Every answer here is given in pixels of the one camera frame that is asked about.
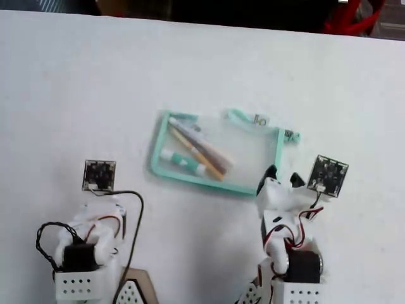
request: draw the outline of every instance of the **pencil case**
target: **pencil case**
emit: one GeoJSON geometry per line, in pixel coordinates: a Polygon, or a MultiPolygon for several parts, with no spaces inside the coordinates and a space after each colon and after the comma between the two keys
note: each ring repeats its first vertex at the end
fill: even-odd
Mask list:
{"type": "Polygon", "coordinates": [[[255,195],[264,171],[280,167],[285,142],[299,133],[268,125],[262,115],[232,109],[220,117],[166,111],[151,158],[163,177],[255,195]]]}

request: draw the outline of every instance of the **black cable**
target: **black cable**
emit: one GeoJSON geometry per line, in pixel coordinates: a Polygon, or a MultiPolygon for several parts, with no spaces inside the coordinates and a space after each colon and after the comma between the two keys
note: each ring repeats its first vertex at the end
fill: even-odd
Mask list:
{"type": "Polygon", "coordinates": [[[81,242],[83,242],[83,240],[77,235],[76,230],[75,230],[74,228],[70,227],[68,224],[64,224],[64,223],[61,223],[61,222],[48,222],[48,223],[42,224],[42,225],[39,227],[39,229],[38,229],[38,231],[37,231],[37,240],[36,240],[36,242],[35,242],[35,247],[36,247],[37,250],[40,252],[40,254],[43,255],[44,258],[45,258],[49,263],[51,263],[52,268],[53,268],[53,277],[54,277],[54,273],[55,273],[55,272],[58,272],[58,271],[60,271],[60,270],[62,270],[62,267],[59,267],[59,266],[56,264],[56,262],[55,262],[55,260],[53,259],[53,257],[50,256],[50,255],[48,255],[48,254],[42,249],[42,247],[41,247],[40,240],[41,240],[41,237],[42,237],[42,232],[44,231],[44,229],[45,229],[47,226],[59,226],[59,227],[65,228],[65,229],[72,235],[73,244],[81,243],[81,242]]]}
{"type": "Polygon", "coordinates": [[[137,223],[137,227],[135,229],[135,235],[134,235],[134,239],[132,241],[131,251],[130,251],[130,254],[129,254],[129,258],[128,258],[128,263],[124,268],[124,272],[123,272],[123,274],[121,276],[120,283],[118,284],[118,288],[117,288],[117,290],[115,292],[115,295],[114,295],[113,304],[115,304],[116,299],[118,298],[118,295],[120,294],[120,290],[121,290],[122,286],[125,284],[125,277],[127,276],[127,273],[128,273],[131,261],[132,261],[132,255],[134,254],[135,242],[137,240],[140,222],[141,222],[142,216],[144,214],[144,198],[138,192],[131,191],[131,190],[108,191],[108,192],[105,192],[105,193],[102,193],[102,194],[97,194],[94,191],[92,191],[92,193],[95,194],[96,196],[106,196],[106,195],[116,195],[116,194],[134,194],[134,195],[138,196],[139,201],[140,201],[140,213],[139,213],[138,223],[137,223]]]}
{"type": "MultiPolygon", "coordinates": [[[[309,209],[315,208],[315,206],[316,206],[316,204],[318,203],[320,197],[321,197],[321,193],[317,191],[317,192],[316,192],[316,200],[315,200],[315,202],[309,207],[309,209]]],[[[310,216],[311,216],[311,212],[308,212],[307,215],[306,215],[306,218],[309,219],[310,216]]]]}

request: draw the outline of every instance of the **marker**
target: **marker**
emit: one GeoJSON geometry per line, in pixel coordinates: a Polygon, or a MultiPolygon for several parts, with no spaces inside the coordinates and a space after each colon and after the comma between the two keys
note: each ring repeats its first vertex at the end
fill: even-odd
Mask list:
{"type": "Polygon", "coordinates": [[[162,149],[160,157],[169,162],[175,163],[176,165],[186,168],[188,171],[198,175],[204,176],[207,167],[198,161],[195,161],[191,157],[183,156],[176,152],[170,151],[169,149],[162,149]]]}
{"type": "Polygon", "coordinates": [[[196,147],[194,147],[186,138],[179,133],[178,130],[174,129],[173,127],[170,128],[170,132],[180,141],[186,148],[188,148],[191,153],[197,158],[199,162],[201,162],[203,165],[207,167],[207,170],[210,172],[210,174],[215,177],[215,179],[218,179],[219,181],[223,180],[223,174],[219,172],[210,162],[205,158],[204,155],[201,154],[200,151],[197,150],[196,147]]]}

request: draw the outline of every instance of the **white surface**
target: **white surface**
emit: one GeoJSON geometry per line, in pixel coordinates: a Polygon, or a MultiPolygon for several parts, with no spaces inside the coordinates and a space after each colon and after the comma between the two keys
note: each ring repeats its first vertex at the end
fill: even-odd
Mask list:
{"type": "Polygon", "coordinates": [[[145,197],[132,266],[160,302],[233,303],[263,258],[256,205],[155,177],[148,155],[160,109],[236,107],[301,132],[286,180],[307,178],[317,154],[350,165],[318,217],[328,304],[401,303],[404,53],[396,41],[0,11],[2,302],[53,303],[35,232],[71,219],[90,195],[84,160],[105,159],[116,189],[145,197]]]}

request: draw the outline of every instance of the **cable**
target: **cable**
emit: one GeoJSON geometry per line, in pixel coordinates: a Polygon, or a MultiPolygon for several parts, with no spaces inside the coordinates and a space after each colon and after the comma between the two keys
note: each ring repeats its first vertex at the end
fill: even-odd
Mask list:
{"type": "Polygon", "coordinates": [[[266,235],[265,240],[263,241],[263,247],[266,249],[266,245],[268,243],[268,241],[270,240],[271,234],[278,229],[279,227],[283,227],[283,228],[287,228],[291,234],[292,239],[290,240],[290,245],[294,246],[295,244],[295,237],[294,237],[294,233],[292,233],[292,230],[289,226],[284,225],[284,224],[278,224],[275,227],[273,227],[272,230],[269,231],[269,233],[266,235]]]}
{"type": "Polygon", "coordinates": [[[304,211],[301,211],[301,212],[299,213],[298,219],[299,219],[299,227],[300,227],[300,230],[301,230],[301,240],[300,240],[300,242],[299,242],[298,244],[296,244],[296,245],[294,246],[294,248],[300,248],[300,247],[304,244],[304,241],[305,241],[305,230],[304,230],[304,225],[302,224],[301,216],[302,216],[304,213],[310,214],[310,213],[313,213],[313,212],[315,212],[315,215],[317,215],[317,214],[318,214],[319,212],[321,212],[322,210],[323,210],[323,207],[319,207],[318,209],[304,210],[304,211]]]}
{"type": "Polygon", "coordinates": [[[44,256],[44,258],[45,258],[49,263],[51,263],[53,270],[54,270],[55,272],[58,272],[58,271],[62,270],[62,267],[59,267],[59,266],[56,264],[56,262],[55,262],[55,260],[53,259],[53,257],[50,256],[50,255],[48,255],[48,254],[42,249],[41,243],[40,243],[41,237],[42,237],[42,232],[44,231],[44,229],[45,229],[47,226],[59,226],[59,227],[65,228],[65,229],[72,235],[73,244],[83,243],[84,241],[77,235],[76,230],[75,230],[74,228],[70,227],[68,224],[64,224],[64,223],[61,223],[61,222],[48,222],[48,223],[42,224],[42,225],[39,227],[39,229],[38,229],[38,231],[37,231],[37,240],[36,240],[36,242],[35,242],[35,247],[36,247],[37,250],[40,252],[40,254],[41,254],[42,256],[44,256]]]}
{"type": "Polygon", "coordinates": [[[116,194],[134,194],[139,198],[139,201],[140,201],[140,213],[139,213],[138,223],[137,223],[137,227],[135,228],[135,235],[134,235],[134,239],[132,240],[131,251],[130,251],[130,254],[129,254],[129,258],[128,258],[128,263],[124,268],[124,272],[122,273],[120,282],[118,284],[118,288],[115,291],[115,295],[114,295],[114,299],[113,299],[113,304],[115,304],[116,299],[118,298],[118,295],[120,293],[121,287],[125,284],[125,277],[127,276],[127,273],[128,273],[131,261],[132,261],[132,255],[134,254],[135,242],[137,240],[140,222],[141,222],[142,216],[144,214],[144,198],[138,192],[131,191],[131,190],[109,191],[109,192],[105,192],[105,193],[102,193],[102,194],[98,194],[98,193],[96,193],[94,191],[91,191],[91,192],[96,196],[107,196],[107,195],[116,195],[116,194]]]}
{"type": "Polygon", "coordinates": [[[96,225],[95,225],[95,224],[93,224],[93,225],[91,226],[91,228],[89,229],[89,231],[88,231],[86,237],[84,238],[84,241],[85,241],[86,243],[87,243],[87,240],[89,239],[90,233],[93,231],[94,228],[96,228],[96,225]]]}
{"type": "MultiPolygon", "coordinates": [[[[121,229],[121,221],[118,217],[116,217],[115,215],[106,215],[104,217],[99,217],[97,220],[105,220],[105,219],[116,219],[118,222],[118,229],[115,232],[114,238],[117,237],[118,233],[120,233],[120,229],[121,229]]],[[[93,229],[96,228],[96,225],[93,224],[91,226],[91,228],[89,229],[84,241],[87,243],[87,240],[89,239],[90,233],[93,231],[93,229]]]]}
{"type": "Polygon", "coordinates": [[[120,233],[120,229],[121,229],[121,221],[118,217],[114,216],[114,215],[106,215],[105,217],[99,217],[97,220],[105,220],[105,219],[116,219],[118,222],[118,229],[115,232],[114,238],[116,238],[116,236],[118,235],[118,233],[120,233]]]}
{"type": "MultiPolygon", "coordinates": [[[[321,193],[317,191],[317,192],[316,192],[316,200],[315,200],[315,202],[309,207],[309,209],[315,208],[315,206],[316,206],[316,204],[318,203],[320,197],[321,197],[321,193]]],[[[310,213],[307,214],[307,215],[306,215],[306,218],[309,219],[309,216],[310,216],[310,215],[311,215],[310,213]]]]}

